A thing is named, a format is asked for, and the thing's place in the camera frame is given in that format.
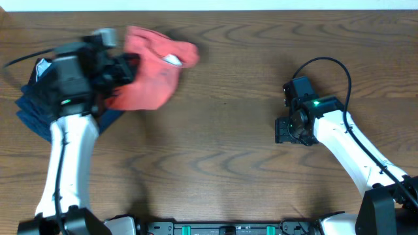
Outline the black garment with white label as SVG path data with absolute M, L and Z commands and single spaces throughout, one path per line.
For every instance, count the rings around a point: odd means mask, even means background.
M 36 84 L 42 78 L 42 75 L 48 70 L 51 64 L 52 59 L 50 58 L 38 58 L 33 67 L 28 84 L 31 86 Z

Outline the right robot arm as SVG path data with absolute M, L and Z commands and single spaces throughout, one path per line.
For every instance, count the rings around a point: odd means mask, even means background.
M 320 97 L 305 76 L 283 85 L 288 116 L 275 121 L 275 141 L 323 144 L 362 197 L 357 214 L 336 212 L 300 234 L 416 234 L 417 178 L 388 160 L 362 134 L 335 96 Z

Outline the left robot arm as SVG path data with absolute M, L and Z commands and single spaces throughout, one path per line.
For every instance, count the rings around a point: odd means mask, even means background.
M 50 65 L 36 66 L 25 94 L 50 119 L 51 154 L 46 184 L 33 219 L 18 234 L 136 234 L 135 219 L 120 215 L 102 222 L 90 209 L 91 156 L 99 137 L 97 99 L 134 80 L 139 57 L 121 54 L 114 29 L 102 28 L 78 42 L 55 48 Z

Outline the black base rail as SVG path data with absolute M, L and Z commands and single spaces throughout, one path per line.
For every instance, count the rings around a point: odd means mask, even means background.
M 309 221 L 283 220 L 259 222 L 190 222 L 174 220 L 145 222 L 125 215 L 108 219 L 104 225 L 112 234 L 132 235 L 321 235 L 321 229 Z

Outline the navy folded garment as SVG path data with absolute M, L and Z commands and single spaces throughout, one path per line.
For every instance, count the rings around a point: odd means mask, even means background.
M 51 70 L 52 65 L 45 73 L 48 73 Z M 34 85 L 31 86 L 27 83 L 20 88 L 22 96 L 15 101 L 20 110 L 17 111 L 16 115 L 31 131 L 46 141 L 51 142 L 52 135 L 50 132 L 50 124 L 52 120 L 39 105 L 35 104 L 35 102 L 26 95 L 26 93 L 30 91 L 33 86 Z M 124 111 L 105 109 L 97 122 L 99 126 L 99 134 L 102 135 L 109 128 L 109 126 L 111 126 L 111 124 L 113 124 L 113 122 L 119 119 L 123 114 Z

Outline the red printed t-shirt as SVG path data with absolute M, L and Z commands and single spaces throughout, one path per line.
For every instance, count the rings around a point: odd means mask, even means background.
M 127 27 L 125 52 L 140 56 L 135 78 L 105 100 L 114 110 L 157 110 L 174 94 L 183 69 L 194 67 L 199 50 L 190 42 L 136 26 Z

